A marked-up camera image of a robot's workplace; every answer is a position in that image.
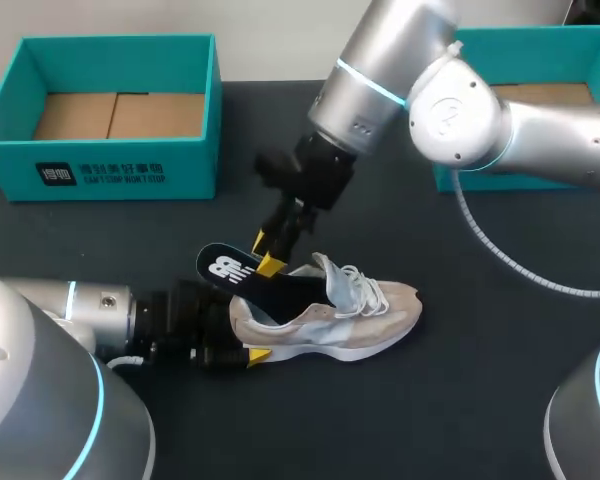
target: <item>white wall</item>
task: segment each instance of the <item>white wall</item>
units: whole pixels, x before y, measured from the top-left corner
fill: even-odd
[[[464,26],[562,22],[570,0],[457,0]],[[224,80],[325,78],[369,0],[0,0],[0,77],[23,35],[213,32]]]

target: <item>box logo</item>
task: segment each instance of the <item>box logo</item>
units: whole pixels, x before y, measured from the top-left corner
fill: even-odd
[[[65,162],[36,163],[40,178],[47,187],[75,187],[76,177]]]

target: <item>screw hole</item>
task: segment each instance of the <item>screw hole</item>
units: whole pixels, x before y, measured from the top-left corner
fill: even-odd
[[[113,297],[104,297],[102,299],[102,306],[103,307],[107,307],[107,308],[115,307],[116,306],[116,299],[113,298]]]

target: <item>white cable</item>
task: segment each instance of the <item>white cable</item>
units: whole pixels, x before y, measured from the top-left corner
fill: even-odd
[[[595,298],[600,299],[600,290],[583,290],[580,288],[572,288],[567,287],[565,285],[560,285],[559,283],[552,282],[551,280],[547,280],[546,278],[541,277],[533,273],[531,270],[524,268],[518,262],[509,257],[506,253],[500,250],[489,237],[485,235],[482,229],[478,226],[476,221],[471,215],[471,211],[469,210],[469,206],[467,205],[467,201],[464,198],[464,194],[462,193],[462,186],[460,185],[460,177],[458,175],[457,170],[451,171],[451,178],[453,180],[453,188],[456,192],[456,198],[458,199],[458,203],[460,204],[460,209],[462,210],[462,214],[464,215],[465,220],[469,224],[469,228],[473,230],[473,233],[478,237],[485,247],[491,251],[496,257],[502,260],[506,265],[513,268],[520,275],[528,278],[534,283],[538,285],[548,288],[549,290],[555,290],[556,292],[565,293],[567,295],[572,295],[574,297],[585,297],[585,298]]]
[[[109,363],[107,363],[107,367],[114,369],[119,365],[142,365],[144,363],[144,358],[142,357],[119,357],[114,358]]]

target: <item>sneaker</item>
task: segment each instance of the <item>sneaker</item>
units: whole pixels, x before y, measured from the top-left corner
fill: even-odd
[[[262,310],[234,296],[231,326],[248,348],[272,351],[267,362],[287,360],[303,353],[322,353],[344,362],[375,355],[411,331],[422,312],[416,289],[396,282],[365,277],[357,268],[338,268],[315,253],[320,268],[306,265],[293,276],[326,279],[331,305],[313,303],[291,321],[279,325]]]

